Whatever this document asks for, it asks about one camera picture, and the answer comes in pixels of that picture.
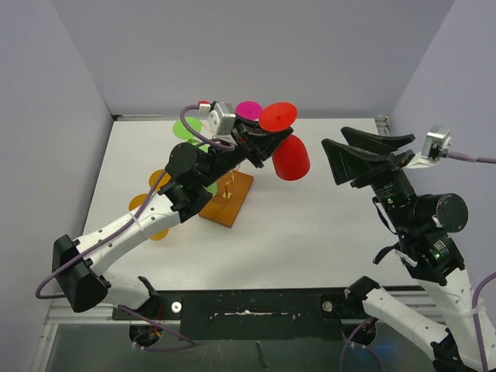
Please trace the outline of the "magenta wine glass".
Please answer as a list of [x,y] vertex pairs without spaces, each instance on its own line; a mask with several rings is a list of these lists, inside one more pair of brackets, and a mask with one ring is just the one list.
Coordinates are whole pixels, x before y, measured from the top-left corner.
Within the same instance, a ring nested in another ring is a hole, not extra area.
[[236,114],[244,119],[257,121],[260,117],[263,107],[254,101],[240,102],[236,106]]

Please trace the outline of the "red wine glass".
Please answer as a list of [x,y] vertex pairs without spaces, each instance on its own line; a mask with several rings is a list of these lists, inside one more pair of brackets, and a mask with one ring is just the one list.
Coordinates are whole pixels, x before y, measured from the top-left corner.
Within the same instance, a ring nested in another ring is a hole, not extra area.
[[[292,129],[298,109],[290,102],[276,102],[260,113],[260,127],[271,133],[282,134]],[[290,134],[274,151],[272,161],[276,175],[284,181],[302,179],[310,170],[311,162],[306,146],[296,135]]]

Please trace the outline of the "green wine glass front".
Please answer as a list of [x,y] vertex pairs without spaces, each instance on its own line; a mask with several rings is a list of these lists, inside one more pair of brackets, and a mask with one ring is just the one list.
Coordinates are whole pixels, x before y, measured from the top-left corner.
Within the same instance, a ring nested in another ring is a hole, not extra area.
[[[200,143],[196,144],[196,147],[198,147],[203,152],[207,153],[209,145],[207,143],[200,142]],[[205,190],[208,191],[213,196],[215,196],[217,194],[217,191],[218,191],[217,183],[214,182],[213,184],[209,185],[208,187],[205,187]]]

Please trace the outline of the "green wine glass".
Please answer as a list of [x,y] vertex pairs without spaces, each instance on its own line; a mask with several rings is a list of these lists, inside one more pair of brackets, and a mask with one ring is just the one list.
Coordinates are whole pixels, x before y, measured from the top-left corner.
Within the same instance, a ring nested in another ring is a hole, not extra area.
[[[202,130],[202,122],[195,117],[187,116],[186,121],[188,125],[197,133],[200,133]],[[177,120],[173,125],[173,134],[180,140],[192,140],[196,139],[196,136],[191,133],[181,120]]]
[[[200,143],[196,144],[196,147],[198,147],[203,152],[207,153],[209,145],[207,143],[200,142]],[[213,184],[209,185],[208,187],[205,187],[205,190],[208,191],[213,196],[215,196],[217,194],[217,191],[218,191],[217,183],[214,182]]]

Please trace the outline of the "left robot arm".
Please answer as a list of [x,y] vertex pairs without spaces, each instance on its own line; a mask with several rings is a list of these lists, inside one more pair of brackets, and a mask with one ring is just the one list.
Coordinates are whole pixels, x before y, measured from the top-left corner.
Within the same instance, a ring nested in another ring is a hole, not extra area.
[[113,274],[109,268],[152,236],[197,215],[212,199],[209,186],[244,160],[262,167],[292,133],[291,127],[271,133],[237,119],[232,151],[217,146],[204,151],[192,143],[179,143],[164,168],[169,181],[160,188],[153,186],[140,207],[77,239],[58,238],[52,271],[72,310],[81,313],[111,304],[126,306],[142,319],[154,315],[158,300],[150,281]]

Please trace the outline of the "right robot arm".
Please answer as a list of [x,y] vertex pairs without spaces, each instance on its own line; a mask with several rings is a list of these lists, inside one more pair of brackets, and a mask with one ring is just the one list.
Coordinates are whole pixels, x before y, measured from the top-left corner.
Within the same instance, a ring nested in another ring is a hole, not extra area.
[[433,167],[450,157],[450,131],[430,129],[419,153],[407,149],[412,135],[378,136],[350,127],[341,132],[343,143],[322,141],[334,181],[370,187],[378,215],[397,236],[396,244],[383,248],[374,262],[394,252],[443,322],[418,313],[369,277],[345,289],[346,310],[386,323],[414,343],[437,371],[493,371],[495,327],[481,298],[482,287],[470,283],[452,239],[467,224],[467,205],[454,193],[418,195],[406,175],[406,170]]

